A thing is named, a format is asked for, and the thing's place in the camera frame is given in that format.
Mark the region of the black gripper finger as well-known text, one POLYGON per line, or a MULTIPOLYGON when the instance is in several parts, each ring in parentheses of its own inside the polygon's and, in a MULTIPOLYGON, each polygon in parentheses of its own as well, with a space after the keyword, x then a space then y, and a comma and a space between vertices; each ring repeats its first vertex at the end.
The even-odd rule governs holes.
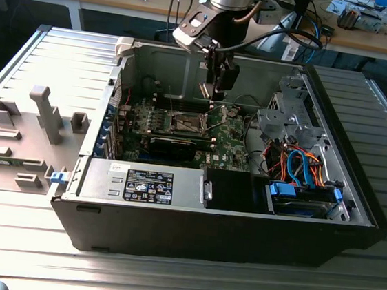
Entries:
POLYGON ((222 63, 218 69, 214 83, 213 100, 221 101, 225 98, 225 92, 233 89, 240 72, 237 64, 222 63))

